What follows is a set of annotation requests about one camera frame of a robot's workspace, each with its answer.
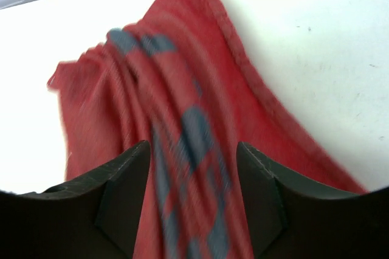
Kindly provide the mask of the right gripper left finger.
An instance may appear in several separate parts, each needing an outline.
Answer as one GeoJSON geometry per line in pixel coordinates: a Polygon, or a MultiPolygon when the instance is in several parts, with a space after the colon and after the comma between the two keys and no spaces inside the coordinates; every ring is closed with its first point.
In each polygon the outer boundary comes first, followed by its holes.
{"type": "Polygon", "coordinates": [[[150,145],[45,192],[1,193],[2,258],[131,258],[150,145]]]}

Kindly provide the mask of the red pillowcase with grey print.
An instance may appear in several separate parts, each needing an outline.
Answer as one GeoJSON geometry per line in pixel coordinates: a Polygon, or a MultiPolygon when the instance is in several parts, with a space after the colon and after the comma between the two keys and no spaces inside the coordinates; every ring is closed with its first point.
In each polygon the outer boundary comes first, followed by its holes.
{"type": "Polygon", "coordinates": [[[62,62],[67,178],[141,140],[152,155],[135,258],[252,258],[236,166],[248,142],[310,178],[362,187],[264,84],[220,0],[155,0],[104,44],[62,62]]]}

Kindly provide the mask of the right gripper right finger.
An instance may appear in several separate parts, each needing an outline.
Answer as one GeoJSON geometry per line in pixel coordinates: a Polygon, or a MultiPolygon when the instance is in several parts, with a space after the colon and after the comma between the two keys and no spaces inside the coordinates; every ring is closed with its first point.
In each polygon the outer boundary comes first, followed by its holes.
{"type": "Polygon", "coordinates": [[[236,160],[255,258],[388,257],[387,188],[339,190],[244,142],[236,160]]]}

